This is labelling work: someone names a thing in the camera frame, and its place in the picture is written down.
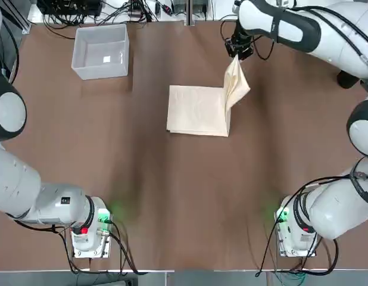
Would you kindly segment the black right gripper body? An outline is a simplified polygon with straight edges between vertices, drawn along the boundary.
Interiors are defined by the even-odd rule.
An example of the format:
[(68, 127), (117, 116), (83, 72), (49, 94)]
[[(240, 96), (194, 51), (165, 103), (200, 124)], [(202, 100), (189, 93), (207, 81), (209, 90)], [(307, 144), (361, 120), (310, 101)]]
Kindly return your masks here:
[(246, 33), (241, 26), (235, 26), (233, 32), (233, 44), (250, 44), (252, 36)]

